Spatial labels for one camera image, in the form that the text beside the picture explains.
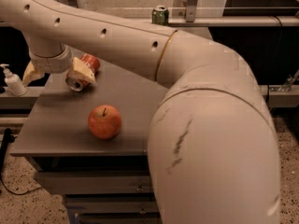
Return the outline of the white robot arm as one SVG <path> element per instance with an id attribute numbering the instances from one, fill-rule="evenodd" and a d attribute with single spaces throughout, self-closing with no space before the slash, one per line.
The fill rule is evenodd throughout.
<path id="1" fill-rule="evenodd" d="M 1 0 L 0 17 L 167 87 L 148 141 L 163 224 L 279 224 L 277 133 L 253 73 L 234 50 L 54 0 Z"/>

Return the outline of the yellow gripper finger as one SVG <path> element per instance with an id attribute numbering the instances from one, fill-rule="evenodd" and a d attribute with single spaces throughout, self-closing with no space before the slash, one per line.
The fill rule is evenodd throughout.
<path id="1" fill-rule="evenodd" d="M 94 56 L 75 57 L 70 68 L 70 80 L 75 86 L 94 84 L 97 72 L 97 59 Z"/>
<path id="2" fill-rule="evenodd" d="M 45 73 L 36 68 L 32 62 L 27 64 L 22 77 L 22 84 L 27 87 L 31 82 L 41 79 Z"/>

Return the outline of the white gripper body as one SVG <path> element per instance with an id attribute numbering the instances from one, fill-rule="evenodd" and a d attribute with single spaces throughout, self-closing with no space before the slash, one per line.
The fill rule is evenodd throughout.
<path id="1" fill-rule="evenodd" d="M 29 54 L 34 68 L 38 72 L 47 74 L 61 74 L 65 72 L 71 66 L 73 58 L 72 51 L 68 46 L 65 46 L 60 54 L 51 57 L 41 57 L 32 51 Z"/>

